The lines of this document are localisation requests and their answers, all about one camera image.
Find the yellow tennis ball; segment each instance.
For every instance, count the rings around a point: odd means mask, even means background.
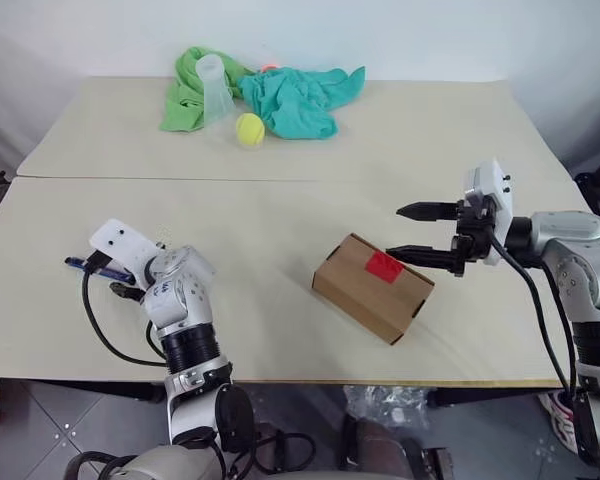
[[[236,122],[236,134],[243,145],[259,145],[264,138],[264,123],[254,113],[243,113]]]

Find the table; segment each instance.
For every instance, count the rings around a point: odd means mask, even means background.
[[[193,244],[215,265],[215,326],[236,380],[557,386],[526,286],[506,265],[470,265],[463,279],[422,269],[436,288],[394,346],[312,293],[312,272],[349,232],[379,247],[448,247],[453,224],[394,215],[413,201],[461,194],[461,177],[415,158],[417,174],[391,175],[379,162],[378,177],[365,182],[16,178],[0,206],[0,376],[163,379],[163,369],[104,349],[82,309],[79,273],[62,262],[87,255],[89,236],[117,217],[168,245]],[[514,176],[517,214],[586,208],[572,183],[512,170],[522,177]],[[534,276],[566,369],[557,313]],[[91,290],[105,333],[125,353],[153,358],[141,308],[107,285],[94,278]]]
[[[371,81],[356,101],[333,112],[335,137],[267,135],[261,149],[247,151],[218,145],[204,130],[160,131],[170,81],[87,80],[18,175],[365,183],[399,175],[431,186],[440,176],[461,181],[467,169],[496,156],[514,179],[571,182],[506,82]],[[453,183],[439,199],[455,198],[460,187]]]

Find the towel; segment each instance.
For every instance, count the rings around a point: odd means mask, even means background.
[[[190,132],[203,126],[204,88],[196,73],[196,63],[208,53],[222,58],[224,74],[231,94],[242,98],[238,81],[252,71],[240,65],[224,53],[202,47],[192,47],[176,61],[176,79],[167,91],[165,115],[161,130]]]
[[[364,81],[364,67],[350,76],[339,68],[302,72],[285,67],[243,76],[238,85],[244,101],[273,133],[298,139],[335,135],[338,127],[327,112],[356,98]]]

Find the tiled floor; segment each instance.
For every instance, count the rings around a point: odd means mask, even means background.
[[[334,466],[343,415],[339,387],[245,385],[256,416],[318,443],[313,469]],[[594,478],[553,437],[533,397],[429,410],[430,428],[402,432],[425,447],[444,446],[457,480]],[[6,380],[0,391],[0,480],[62,478],[71,457],[85,450],[140,453],[167,442],[164,404],[94,394],[38,382]],[[81,480],[95,480],[83,467]]]

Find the blue pen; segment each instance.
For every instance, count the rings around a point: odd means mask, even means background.
[[[80,270],[84,270],[84,262],[84,259],[78,257],[67,257],[64,259],[64,263],[70,267],[79,268]],[[129,285],[134,285],[136,283],[136,279],[133,278],[132,274],[119,272],[118,270],[114,270],[112,268],[101,268],[97,270],[95,274],[110,278],[112,280],[117,280],[119,282],[128,283]]]

